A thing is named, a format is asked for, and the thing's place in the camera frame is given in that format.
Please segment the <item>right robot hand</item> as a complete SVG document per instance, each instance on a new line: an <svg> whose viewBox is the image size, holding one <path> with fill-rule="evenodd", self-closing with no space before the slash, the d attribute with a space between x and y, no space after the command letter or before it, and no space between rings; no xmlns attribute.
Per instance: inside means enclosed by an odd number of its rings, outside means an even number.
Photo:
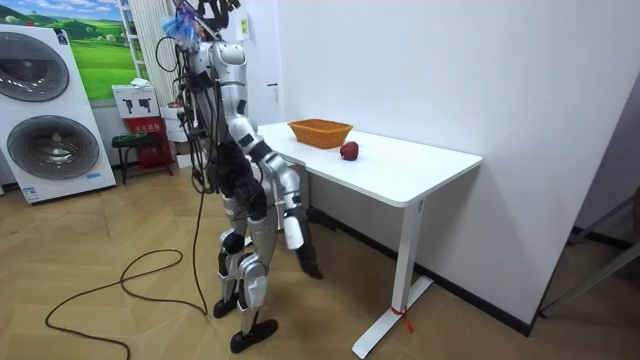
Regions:
<svg viewBox="0 0 640 360"><path fill-rule="evenodd" d="M286 209L283 225L287 247L295 251L302 271L313 279L323 279L304 208Z"/></svg>

